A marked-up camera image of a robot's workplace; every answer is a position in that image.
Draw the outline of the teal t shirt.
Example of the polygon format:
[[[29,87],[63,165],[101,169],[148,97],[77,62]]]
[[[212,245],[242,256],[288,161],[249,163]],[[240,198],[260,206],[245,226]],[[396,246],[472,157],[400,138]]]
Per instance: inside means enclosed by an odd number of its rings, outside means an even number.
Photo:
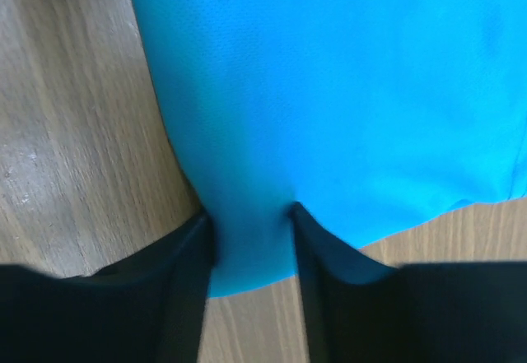
[[[213,297],[294,274],[294,202],[361,248],[526,195],[526,0],[132,3]]]

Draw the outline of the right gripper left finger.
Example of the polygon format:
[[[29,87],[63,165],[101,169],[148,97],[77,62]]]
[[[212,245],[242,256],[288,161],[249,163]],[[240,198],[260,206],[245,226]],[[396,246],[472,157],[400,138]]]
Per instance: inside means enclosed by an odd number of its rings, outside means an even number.
[[[214,264],[209,218],[193,216],[89,277],[1,268],[4,362],[195,362]]]

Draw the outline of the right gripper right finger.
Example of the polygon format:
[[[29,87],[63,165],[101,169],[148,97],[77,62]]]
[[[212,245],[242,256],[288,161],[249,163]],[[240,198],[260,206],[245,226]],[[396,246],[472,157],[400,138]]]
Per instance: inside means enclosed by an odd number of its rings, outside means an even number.
[[[291,207],[313,362],[523,362],[523,262],[379,263]]]

